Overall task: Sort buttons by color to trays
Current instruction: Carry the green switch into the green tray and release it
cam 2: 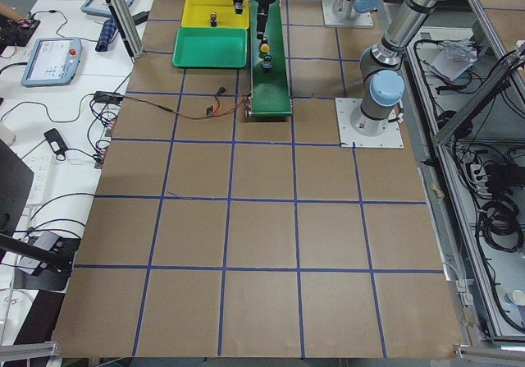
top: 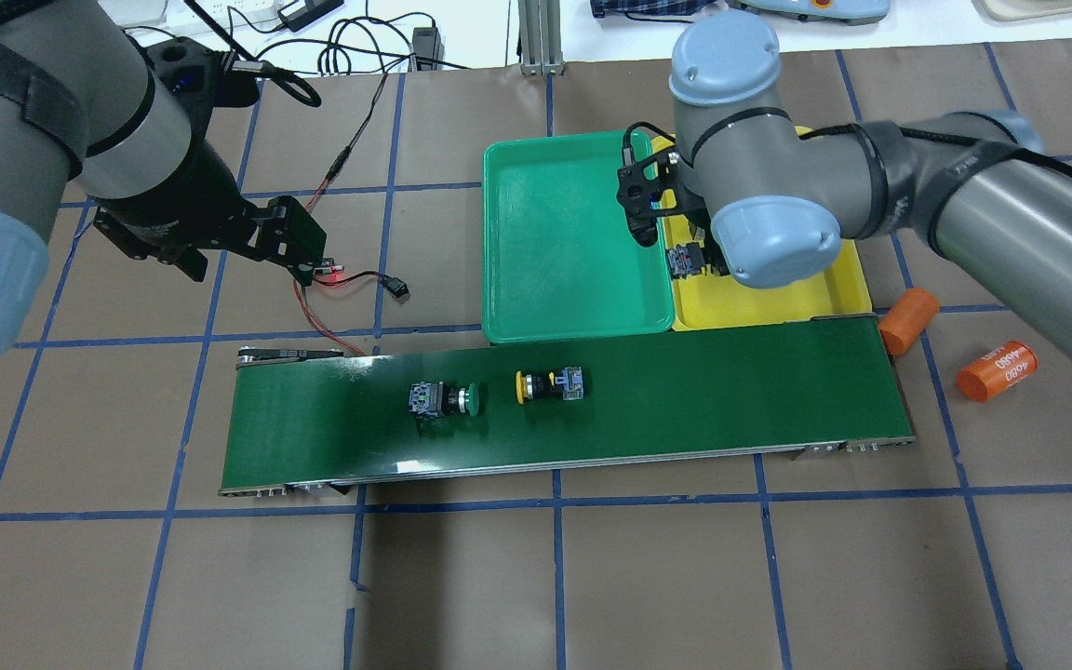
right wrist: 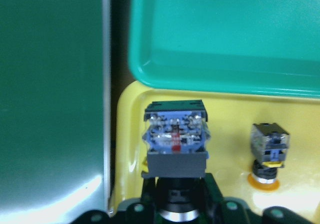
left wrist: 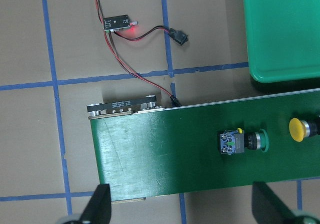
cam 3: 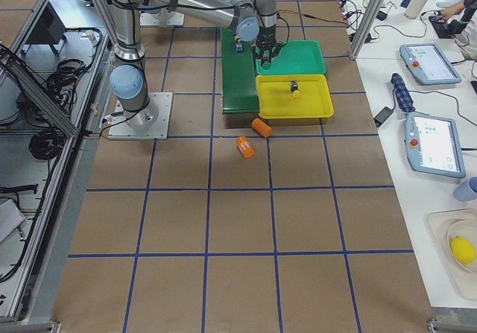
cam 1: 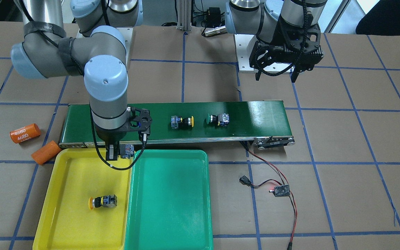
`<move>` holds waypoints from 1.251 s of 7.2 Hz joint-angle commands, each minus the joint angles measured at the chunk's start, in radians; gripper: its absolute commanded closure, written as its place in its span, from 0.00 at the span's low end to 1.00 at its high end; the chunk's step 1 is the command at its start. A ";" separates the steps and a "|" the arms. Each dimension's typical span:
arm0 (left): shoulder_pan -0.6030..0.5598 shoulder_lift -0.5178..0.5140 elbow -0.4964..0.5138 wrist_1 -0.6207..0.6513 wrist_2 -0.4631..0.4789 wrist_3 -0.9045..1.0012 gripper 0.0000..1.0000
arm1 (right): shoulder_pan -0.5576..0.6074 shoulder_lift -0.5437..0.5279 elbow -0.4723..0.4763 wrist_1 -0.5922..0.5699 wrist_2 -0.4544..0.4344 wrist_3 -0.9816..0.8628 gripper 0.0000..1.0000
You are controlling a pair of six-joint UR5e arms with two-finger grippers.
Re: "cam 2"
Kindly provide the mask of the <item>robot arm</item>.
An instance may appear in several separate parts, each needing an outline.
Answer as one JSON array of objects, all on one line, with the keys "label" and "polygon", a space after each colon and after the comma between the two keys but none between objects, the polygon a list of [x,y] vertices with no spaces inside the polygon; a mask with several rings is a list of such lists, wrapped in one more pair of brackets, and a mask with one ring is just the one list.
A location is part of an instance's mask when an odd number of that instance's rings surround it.
[{"label": "robot arm", "polygon": [[[240,15],[250,9],[249,32],[251,48],[251,95],[245,105],[246,117],[279,119],[292,114],[290,95],[297,92],[297,85],[287,76],[285,44],[282,37],[282,21],[279,0],[231,0],[235,13]],[[354,16],[376,9],[379,2],[390,0],[329,0],[331,13],[336,22],[334,29],[351,23]],[[362,93],[373,75],[380,71],[398,71],[402,56],[415,34],[439,2],[453,0],[395,0],[395,14],[380,41],[368,45],[356,67],[362,75],[357,80],[341,80],[344,95]]]}]

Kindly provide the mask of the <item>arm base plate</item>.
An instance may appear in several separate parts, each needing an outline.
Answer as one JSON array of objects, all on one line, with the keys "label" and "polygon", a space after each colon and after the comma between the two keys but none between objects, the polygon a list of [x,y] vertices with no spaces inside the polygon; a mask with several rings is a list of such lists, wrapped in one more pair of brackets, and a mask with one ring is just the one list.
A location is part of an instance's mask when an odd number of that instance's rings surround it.
[{"label": "arm base plate", "polygon": [[359,98],[336,98],[336,116],[343,148],[402,149],[399,122],[394,110],[388,118],[374,121],[364,116]]},{"label": "arm base plate", "polygon": [[372,11],[377,0],[322,0],[325,26],[352,29],[372,29]]}]

